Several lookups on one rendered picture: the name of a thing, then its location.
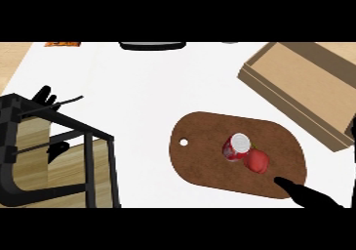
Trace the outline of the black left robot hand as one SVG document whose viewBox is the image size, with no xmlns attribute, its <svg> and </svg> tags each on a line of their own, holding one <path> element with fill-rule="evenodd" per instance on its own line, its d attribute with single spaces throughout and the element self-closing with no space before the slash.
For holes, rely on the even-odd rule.
<svg viewBox="0 0 356 250">
<path fill-rule="evenodd" d="M 34 94 L 31 100 L 47 106 L 53 111 L 59 109 L 59 105 L 54 105 L 56 96 L 50 94 L 50 87 L 42 86 L 37 93 Z M 51 162 L 53 159 L 69 149 L 69 144 L 66 142 L 59 142 L 47 147 L 47 162 Z"/>
</svg>

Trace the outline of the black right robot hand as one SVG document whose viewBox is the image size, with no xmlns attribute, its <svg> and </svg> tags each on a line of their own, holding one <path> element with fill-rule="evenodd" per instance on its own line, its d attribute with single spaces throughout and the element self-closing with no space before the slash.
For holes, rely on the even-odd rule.
<svg viewBox="0 0 356 250">
<path fill-rule="evenodd" d="M 351 121 L 351 136 L 354 139 L 354 163 L 356 163 L 356 116 Z M 320 192 L 313 189 L 295 185 L 289 180 L 280 177 L 273 178 L 276 185 L 285 190 L 292 201 L 307 209 L 330 209 L 341 208 L 341 205 Z M 351 208 L 356 209 L 356 179 L 351 194 Z"/>
</svg>

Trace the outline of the red can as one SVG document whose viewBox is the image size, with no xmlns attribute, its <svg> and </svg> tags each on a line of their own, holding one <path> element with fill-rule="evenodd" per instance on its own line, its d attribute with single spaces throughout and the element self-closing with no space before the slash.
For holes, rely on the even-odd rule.
<svg viewBox="0 0 356 250">
<path fill-rule="evenodd" d="M 221 154 L 227 161 L 240 160 L 248 154 L 251 149 L 251 141 L 245 134 L 233 134 L 221 147 Z"/>
</svg>

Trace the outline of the brown oval cutting board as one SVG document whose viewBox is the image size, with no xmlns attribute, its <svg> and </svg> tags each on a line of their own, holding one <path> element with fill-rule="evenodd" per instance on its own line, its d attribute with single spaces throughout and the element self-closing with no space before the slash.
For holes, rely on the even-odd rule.
<svg viewBox="0 0 356 250">
<path fill-rule="evenodd" d="M 221 154 L 223 144 L 234 133 L 245 134 L 268 156 L 262 174 L 254 173 L 242 161 L 230 162 Z M 172 128 L 168 154 L 181 179 L 202 187 L 286 198 L 287 193 L 273 178 L 282 177 L 298 185 L 305 183 L 299 144 L 287 130 L 265 120 L 200 111 L 186 114 Z"/>
</svg>

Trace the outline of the cardboard box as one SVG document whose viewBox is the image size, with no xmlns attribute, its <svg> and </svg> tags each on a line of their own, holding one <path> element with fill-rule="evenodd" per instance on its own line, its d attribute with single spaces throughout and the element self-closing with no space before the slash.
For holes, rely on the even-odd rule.
<svg viewBox="0 0 356 250">
<path fill-rule="evenodd" d="M 352 145 L 356 42 L 268 42 L 237 79 L 329 150 Z"/>
</svg>

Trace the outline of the red bell pepper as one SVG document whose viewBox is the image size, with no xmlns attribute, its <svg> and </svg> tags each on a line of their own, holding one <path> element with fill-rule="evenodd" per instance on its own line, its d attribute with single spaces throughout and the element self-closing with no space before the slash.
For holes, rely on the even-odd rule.
<svg viewBox="0 0 356 250">
<path fill-rule="evenodd" d="M 267 154 L 258 149 L 252 148 L 243 157 L 243 165 L 252 172 L 262 174 L 268 165 Z"/>
</svg>

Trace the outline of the orange flat packet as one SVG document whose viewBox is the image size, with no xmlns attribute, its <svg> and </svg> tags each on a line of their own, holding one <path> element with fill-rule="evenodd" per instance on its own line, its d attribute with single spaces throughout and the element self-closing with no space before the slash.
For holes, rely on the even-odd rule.
<svg viewBox="0 0 356 250">
<path fill-rule="evenodd" d="M 79 47 L 81 42 L 45 42 L 44 47 Z"/>
</svg>

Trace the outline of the black round appliance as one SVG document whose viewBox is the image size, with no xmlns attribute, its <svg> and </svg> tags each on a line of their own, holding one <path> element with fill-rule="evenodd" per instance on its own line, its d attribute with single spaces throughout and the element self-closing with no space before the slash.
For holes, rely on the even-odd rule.
<svg viewBox="0 0 356 250">
<path fill-rule="evenodd" d="M 184 42 L 121 42 L 119 47 L 132 51 L 163 51 L 181 49 Z"/>
</svg>

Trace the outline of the black frame wooden rack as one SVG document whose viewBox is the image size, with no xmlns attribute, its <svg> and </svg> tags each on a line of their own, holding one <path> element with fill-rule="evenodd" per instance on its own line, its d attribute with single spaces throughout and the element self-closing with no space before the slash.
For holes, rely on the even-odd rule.
<svg viewBox="0 0 356 250">
<path fill-rule="evenodd" d="M 112 207 L 121 207 L 115 172 L 113 137 L 91 128 L 90 125 L 51 110 L 51 107 L 70 103 L 79 98 L 81 97 L 76 97 L 65 102 L 42 106 L 17 94 L 9 94 L 0 97 L 0 204 L 7 207 L 23 206 L 79 192 L 85 194 L 85 207 L 94 207 L 91 138 L 99 138 L 106 142 Z M 25 114 L 31 114 L 63 127 L 70 128 L 70 131 L 51 136 L 47 143 L 25 149 L 17 149 L 16 134 Z M 44 146 L 62 143 L 75 137 L 84 137 L 85 181 L 81 184 L 62 187 L 20 190 L 13 181 L 16 156 Z"/>
</svg>

